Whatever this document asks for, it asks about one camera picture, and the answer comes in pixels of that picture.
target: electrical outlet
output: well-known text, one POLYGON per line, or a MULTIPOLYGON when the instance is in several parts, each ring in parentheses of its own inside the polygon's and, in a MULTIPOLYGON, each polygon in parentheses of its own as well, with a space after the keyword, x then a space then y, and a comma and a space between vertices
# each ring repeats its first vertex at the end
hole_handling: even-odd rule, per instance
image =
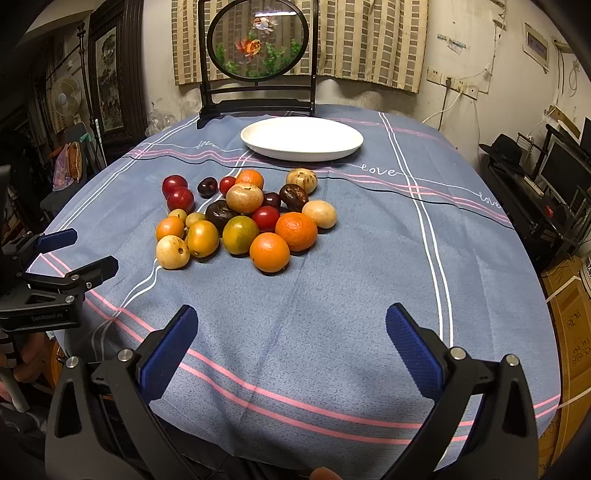
POLYGON ((464 91, 464 95, 473 98, 474 100, 478 100, 478 93, 480 89, 477 85, 469 84, 466 85, 466 90, 464 91))
POLYGON ((427 69, 427 81, 433 83, 441 83, 441 72, 437 69, 429 67, 427 69))
POLYGON ((464 93, 466 91, 467 81, 465 79, 456 79, 452 84, 452 88, 459 92, 464 93))
POLYGON ((444 87, 449 87, 453 90, 453 86, 456 83, 456 78, 452 77, 451 75, 444 75, 443 79, 441 80, 441 84, 444 87))

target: dark cherry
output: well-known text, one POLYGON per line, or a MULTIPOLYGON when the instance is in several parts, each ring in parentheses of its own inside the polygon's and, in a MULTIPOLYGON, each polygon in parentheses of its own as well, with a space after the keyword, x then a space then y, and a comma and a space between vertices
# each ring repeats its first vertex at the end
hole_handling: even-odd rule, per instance
POLYGON ((203 179, 197 187, 197 191, 204 199, 213 197, 217 192, 217 180, 213 177, 203 179))
POLYGON ((279 198, 279 194, 275 192, 265 193, 262 198, 262 204, 263 206, 268 205, 269 207, 273 207, 279 210, 279 207, 281 206, 281 199, 279 198))

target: black hat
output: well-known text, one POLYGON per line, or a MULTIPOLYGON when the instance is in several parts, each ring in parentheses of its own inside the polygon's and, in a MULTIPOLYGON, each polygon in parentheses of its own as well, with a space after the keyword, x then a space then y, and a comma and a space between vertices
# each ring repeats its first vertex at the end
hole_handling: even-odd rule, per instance
POLYGON ((492 145, 478 145, 494 161, 500 162, 516 173, 525 175, 525 170, 519 164, 522 150, 515 140, 505 134, 499 135, 492 145))

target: pink cloth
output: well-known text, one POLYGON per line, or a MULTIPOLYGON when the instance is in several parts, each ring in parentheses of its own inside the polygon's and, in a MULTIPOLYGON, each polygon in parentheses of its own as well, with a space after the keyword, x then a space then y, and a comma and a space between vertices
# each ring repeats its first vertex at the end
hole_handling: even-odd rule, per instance
POLYGON ((53 191, 56 192, 58 190, 63 190, 68 188, 74 182, 74 179, 71 179, 67 175, 67 162, 68 162, 68 150, 70 148, 70 144, 66 144, 64 148, 62 148, 60 154, 57 156, 56 159, 56 169, 53 173, 53 191))

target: computer monitor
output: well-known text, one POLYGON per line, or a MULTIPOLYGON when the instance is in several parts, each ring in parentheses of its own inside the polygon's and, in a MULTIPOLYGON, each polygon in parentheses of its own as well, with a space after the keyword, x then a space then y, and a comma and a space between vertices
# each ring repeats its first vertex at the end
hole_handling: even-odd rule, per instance
POLYGON ((591 120, 585 118, 585 126, 581 134, 581 148, 591 157, 591 120))
POLYGON ((583 190, 591 187, 591 170, 558 143, 552 146, 540 176, 554 195, 566 205, 571 205, 577 185, 583 190))

